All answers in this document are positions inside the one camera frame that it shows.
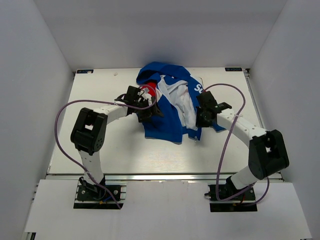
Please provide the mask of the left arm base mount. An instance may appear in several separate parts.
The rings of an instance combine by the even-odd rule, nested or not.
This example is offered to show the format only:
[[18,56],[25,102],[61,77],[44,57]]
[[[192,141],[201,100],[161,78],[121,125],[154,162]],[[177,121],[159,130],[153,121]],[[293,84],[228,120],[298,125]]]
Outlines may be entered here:
[[77,183],[74,197],[74,209],[87,210],[120,210],[126,199],[127,186],[125,184],[107,184],[105,187],[112,193],[118,205],[115,203],[111,194],[104,188],[92,185],[80,177]]

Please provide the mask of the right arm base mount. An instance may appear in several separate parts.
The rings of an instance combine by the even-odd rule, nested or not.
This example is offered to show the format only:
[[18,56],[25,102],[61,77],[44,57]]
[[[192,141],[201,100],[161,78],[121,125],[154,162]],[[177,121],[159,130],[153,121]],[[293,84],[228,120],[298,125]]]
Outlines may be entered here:
[[208,192],[204,197],[209,200],[210,211],[212,213],[240,213],[257,212],[256,195],[253,185],[242,189],[236,189],[231,181],[231,177],[226,179],[224,184],[208,186]]

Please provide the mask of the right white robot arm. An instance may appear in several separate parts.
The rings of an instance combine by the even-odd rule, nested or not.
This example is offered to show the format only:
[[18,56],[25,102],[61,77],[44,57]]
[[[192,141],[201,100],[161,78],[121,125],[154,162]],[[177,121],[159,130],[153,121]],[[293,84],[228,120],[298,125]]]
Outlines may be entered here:
[[201,93],[197,100],[197,127],[208,128],[217,124],[248,147],[247,166],[228,177],[224,185],[223,190],[229,198],[238,199],[246,187],[289,166],[286,145],[280,131],[269,131],[250,123],[235,113],[229,104],[217,103],[209,91]]

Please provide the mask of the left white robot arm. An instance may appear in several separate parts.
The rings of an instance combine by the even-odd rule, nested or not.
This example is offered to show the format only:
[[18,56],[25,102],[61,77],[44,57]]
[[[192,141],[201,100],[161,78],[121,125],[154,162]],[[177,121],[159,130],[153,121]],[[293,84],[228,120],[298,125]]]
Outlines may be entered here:
[[157,101],[156,88],[143,84],[140,87],[129,86],[126,93],[102,107],[80,110],[70,140],[81,157],[85,168],[84,181],[91,184],[88,193],[94,199],[99,200],[106,193],[100,150],[105,142],[107,125],[131,114],[136,114],[140,123],[148,123],[154,116],[163,117]]

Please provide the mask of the blue white red jacket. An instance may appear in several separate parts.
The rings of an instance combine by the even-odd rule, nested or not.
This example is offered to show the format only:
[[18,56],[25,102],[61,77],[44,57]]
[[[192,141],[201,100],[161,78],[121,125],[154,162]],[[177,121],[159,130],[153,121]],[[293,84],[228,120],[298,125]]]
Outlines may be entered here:
[[144,122],[144,136],[180,144],[183,135],[201,139],[202,129],[196,127],[197,96],[204,91],[201,81],[180,65],[151,62],[140,69],[136,83],[156,88],[157,104],[164,117],[153,116]]

